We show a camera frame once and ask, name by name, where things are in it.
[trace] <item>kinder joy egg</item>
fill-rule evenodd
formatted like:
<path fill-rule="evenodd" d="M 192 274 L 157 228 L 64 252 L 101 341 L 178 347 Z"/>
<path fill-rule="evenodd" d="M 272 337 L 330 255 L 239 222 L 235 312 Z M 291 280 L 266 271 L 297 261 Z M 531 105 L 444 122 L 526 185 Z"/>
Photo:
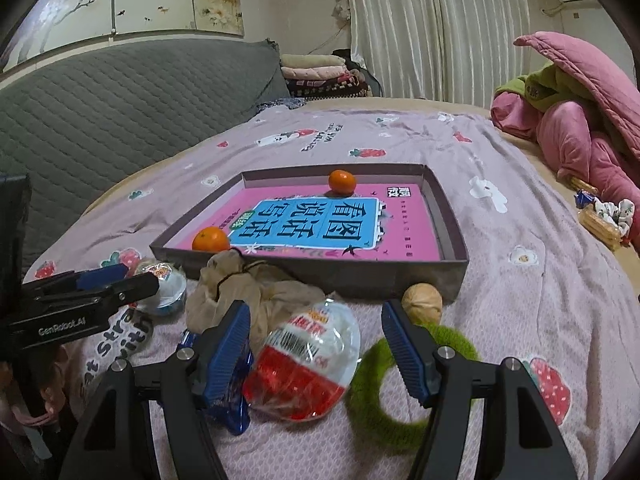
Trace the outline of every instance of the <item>kinder joy egg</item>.
<path fill-rule="evenodd" d="M 351 309 L 326 300 L 269 334 L 242 394 L 257 410 L 312 420 L 338 403 L 359 355 L 360 330 Z"/>

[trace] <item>curtain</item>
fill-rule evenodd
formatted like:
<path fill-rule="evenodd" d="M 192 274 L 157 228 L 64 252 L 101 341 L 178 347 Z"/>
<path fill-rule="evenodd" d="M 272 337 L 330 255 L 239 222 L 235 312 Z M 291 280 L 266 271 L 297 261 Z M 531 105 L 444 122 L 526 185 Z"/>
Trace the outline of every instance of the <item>curtain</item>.
<path fill-rule="evenodd" d="M 352 56 L 387 97 L 488 108 L 525 69 L 527 0 L 350 0 Z"/>
<path fill-rule="evenodd" d="M 386 97 L 444 100 L 439 0 L 349 0 L 351 59 L 369 69 Z"/>

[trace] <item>gray quilted mattress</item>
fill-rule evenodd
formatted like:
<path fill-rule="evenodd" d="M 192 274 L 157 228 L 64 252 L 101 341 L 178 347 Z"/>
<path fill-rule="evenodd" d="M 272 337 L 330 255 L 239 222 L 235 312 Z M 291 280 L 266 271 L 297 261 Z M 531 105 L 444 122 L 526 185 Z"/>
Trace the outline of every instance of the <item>gray quilted mattress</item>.
<path fill-rule="evenodd" d="M 155 40 L 38 69 L 0 91 L 0 173 L 31 175 L 26 270 L 111 186 L 289 93 L 269 41 Z"/>

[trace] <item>orange fruit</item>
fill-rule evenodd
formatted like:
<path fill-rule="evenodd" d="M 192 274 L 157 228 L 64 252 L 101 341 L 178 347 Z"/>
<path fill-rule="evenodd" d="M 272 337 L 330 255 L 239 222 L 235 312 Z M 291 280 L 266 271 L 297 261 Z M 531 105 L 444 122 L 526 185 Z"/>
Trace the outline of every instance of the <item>orange fruit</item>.
<path fill-rule="evenodd" d="M 205 227 L 196 234 L 191 244 L 194 251 L 205 251 L 207 253 L 219 253 L 231 248 L 229 238 L 219 227 Z"/>
<path fill-rule="evenodd" d="M 344 170 L 335 170 L 329 175 L 329 187 L 340 195 L 350 195 L 356 189 L 356 178 Z"/>

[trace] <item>folded blanket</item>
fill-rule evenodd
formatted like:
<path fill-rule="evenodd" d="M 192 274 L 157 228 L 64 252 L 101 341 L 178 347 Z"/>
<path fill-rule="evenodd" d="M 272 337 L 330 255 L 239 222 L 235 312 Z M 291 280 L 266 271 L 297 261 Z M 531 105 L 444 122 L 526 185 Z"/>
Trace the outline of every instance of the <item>folded blanket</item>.
<path fill-rule="evenodd" d="M 280 62 L 290 68 L 316 68 L 319 66 L 344 65 L 344 59 L 338 56 L 323 56 L 321 54 L 281 54 Z"/>
<path fill-rule="evenodd" d="M 357 79 L 347 72 L 340 77 L 332 77 L 331 79 L 287 79 L 286 81 L 287 88 L 293 92 L 301 88 L 330 88 L 348 81 L 357 82 Z"/>
<path fill-rule="evenodd" d="M 327 84 L 320 87 L 298 86 L 294 81 L 287 83 L 289 92 L 292 97 L 313 97 L 313 96 L 348 96 L 350 94 L 359 92 L 361 83 L 356 76 L 350 75 L 347 79 L 335 82 L 333 84 Z"/>
<path fill-rule="evenodd" d="M 335 66 L 318 66 L 314 68 L 291 68 L 289 66 L 283 66 L 281 67 L 281 69 L 282 75 L 285 77 L 285 79 L 309 81 L 322 81 L 349 73 L 347 67 L 345 67 L 343 64 L 338 64 Z"/>
<path fill-rule="evenodd" d="M 366 83 L 360 83 L 357 86 L 349 87 L 341 90 L 335 90 L 332 92 L 312 94 L 305 97 L 307 101 L 319 101 L 320 99 L 335 99 L 335 98 L 349 98 L 349 97 L 373 97 L 371 87 Z"/>

